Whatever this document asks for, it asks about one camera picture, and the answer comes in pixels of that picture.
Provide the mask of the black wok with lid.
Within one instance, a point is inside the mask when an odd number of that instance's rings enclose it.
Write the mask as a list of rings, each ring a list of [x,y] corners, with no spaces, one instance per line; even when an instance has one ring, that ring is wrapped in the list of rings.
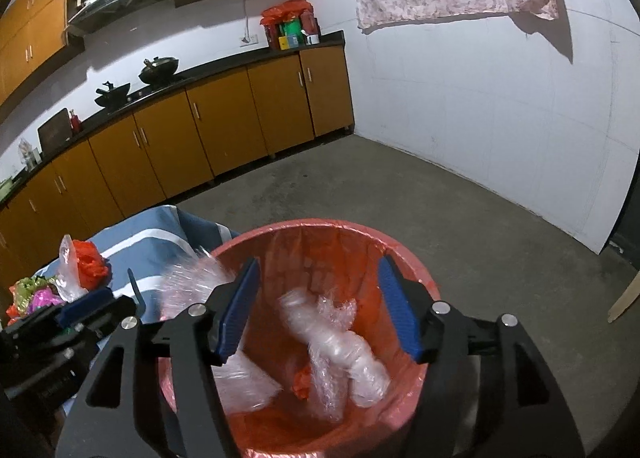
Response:
[[[155,56],[154,59],[144,59],[139,79],[152,87],[166,86],[174,78],[178,70],[179,60],[172,56]]]

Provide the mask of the magenta plastic bag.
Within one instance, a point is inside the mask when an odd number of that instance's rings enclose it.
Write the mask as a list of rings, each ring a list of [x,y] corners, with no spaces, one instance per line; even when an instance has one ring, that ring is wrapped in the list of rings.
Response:
[[[29,300],[27,313],[32,314],[42,308],[47,308],[51,305],[55,307],[55,305],[62,305],[64,303],[65,301],[49,287],[42,288],[32,295],[32,299]]]

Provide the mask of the blue white striped cloth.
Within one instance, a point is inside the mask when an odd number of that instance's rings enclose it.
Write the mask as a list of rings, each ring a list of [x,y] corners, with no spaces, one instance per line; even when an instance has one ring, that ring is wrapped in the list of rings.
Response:
[[[134,296],[134,274],[146,309],[146,323],[160,319],[160,276],[172,263],[213,251],[238,233],[175,206],[158,206],[107,227],[89,239],[106,260],[110,274],[104,286],[116,297]]]

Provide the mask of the clear jar on counter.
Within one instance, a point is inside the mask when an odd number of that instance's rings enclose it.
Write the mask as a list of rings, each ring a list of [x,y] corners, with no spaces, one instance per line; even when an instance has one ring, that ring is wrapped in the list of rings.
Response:
[[[33,171],[40,165],[41,156],[38,149],[33,147],[24,137],[18,142],[18,152],[27,171]]]

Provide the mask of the beige plastic stool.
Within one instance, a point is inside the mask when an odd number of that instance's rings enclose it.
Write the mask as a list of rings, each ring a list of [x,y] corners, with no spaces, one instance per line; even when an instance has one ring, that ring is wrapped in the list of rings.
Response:
[[[620,297],[615,301],[608,310],[608,323],[612,324],[622,316],[634,302],[640,297],[640,272],[634,276],[634,279],[627,286]]]

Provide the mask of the small red plastic bag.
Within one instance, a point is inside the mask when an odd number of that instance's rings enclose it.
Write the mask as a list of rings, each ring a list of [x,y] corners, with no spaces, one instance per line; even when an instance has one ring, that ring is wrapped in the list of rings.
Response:
[[[92,241],[74,239],[73,247],[80,287],[93,291],[105,285],[111,277],[111,267],[96,245]]]

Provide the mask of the clear bubble wrap bundle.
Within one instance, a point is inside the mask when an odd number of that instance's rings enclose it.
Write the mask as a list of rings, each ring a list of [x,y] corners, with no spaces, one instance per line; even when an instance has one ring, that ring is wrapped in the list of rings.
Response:
[[[357,302],[341,304],[296,288],[279,298],[291,335],[306,345],[311,366],[311,410],[331,422],[343,420],[347,405],[370,408],[384,400],[390,374],[370,344],[352,330]]]

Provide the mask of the clear plastic wrap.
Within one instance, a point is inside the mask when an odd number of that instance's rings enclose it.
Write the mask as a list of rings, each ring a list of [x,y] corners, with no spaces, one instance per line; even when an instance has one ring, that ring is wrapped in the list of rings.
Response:
[[[58,295],[67,303],[76,301],[87,293],[80,285],[77,253],[70,235],[65,235],[60,244],[54,285]]]

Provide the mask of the red bottle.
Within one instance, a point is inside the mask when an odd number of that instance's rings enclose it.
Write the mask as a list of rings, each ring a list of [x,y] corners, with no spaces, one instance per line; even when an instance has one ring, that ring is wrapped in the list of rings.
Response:
[[[81,131],[81,121],[73,110],[70,110],[70,128],[74,134],[78,134]]]

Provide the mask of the red plastic trash basket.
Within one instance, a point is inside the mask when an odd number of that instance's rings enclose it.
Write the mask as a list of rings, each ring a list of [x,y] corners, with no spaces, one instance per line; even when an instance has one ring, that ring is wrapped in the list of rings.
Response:
[[[395,457],[425,378],[401,350],[378,287],[378,263],[430,293],[426,266],[368,227],[316,219],[244,233],[160,278],[171,319],[232,281],[248,258],[258,290],[238,351],[213,371],[244,457]]]

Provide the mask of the lower wooden kitchen cabinets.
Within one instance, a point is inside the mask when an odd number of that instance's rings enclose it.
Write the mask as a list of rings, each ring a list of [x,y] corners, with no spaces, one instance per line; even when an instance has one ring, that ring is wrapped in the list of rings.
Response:
[[[1,284],[86,239],[255,161],[354,126],[345,42],[257,51],[91,119],[1,203]]]

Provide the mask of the red bag with containers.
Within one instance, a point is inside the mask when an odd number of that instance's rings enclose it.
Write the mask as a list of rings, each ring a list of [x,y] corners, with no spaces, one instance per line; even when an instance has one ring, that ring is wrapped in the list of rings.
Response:
[[[260,25],[271,50],[290,50],[320,42],[314,7],[307,0],[288,0],[262,11]]]

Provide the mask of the dark cutting board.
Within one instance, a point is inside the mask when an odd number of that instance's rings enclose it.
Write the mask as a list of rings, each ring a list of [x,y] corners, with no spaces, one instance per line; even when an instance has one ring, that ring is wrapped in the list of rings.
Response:
[[[38,128],[43,155],[50,155],[73,137],[70,111],[64,107]]]

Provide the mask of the black wok with utensil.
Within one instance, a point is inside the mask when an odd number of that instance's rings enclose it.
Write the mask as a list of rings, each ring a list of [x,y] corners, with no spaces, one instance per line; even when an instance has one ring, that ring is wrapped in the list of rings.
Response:
[[[122,107],[128,102],[129,90],[129,82],[125,85],[115,86],[111,81],[106,81],[101,88],[96,89],[94,102],[106,110],[116,110],[116,108]]]

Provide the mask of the olive green wrapper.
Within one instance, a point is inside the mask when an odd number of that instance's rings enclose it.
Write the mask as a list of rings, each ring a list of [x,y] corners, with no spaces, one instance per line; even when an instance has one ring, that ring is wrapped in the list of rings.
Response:
[[[53,285],[53,278],[45,278],[42,276],[24,277],[19,279],[11,288],[13,296],[13,304],[17,310],[24,313],[34,294],[41,289],[48,288]]]

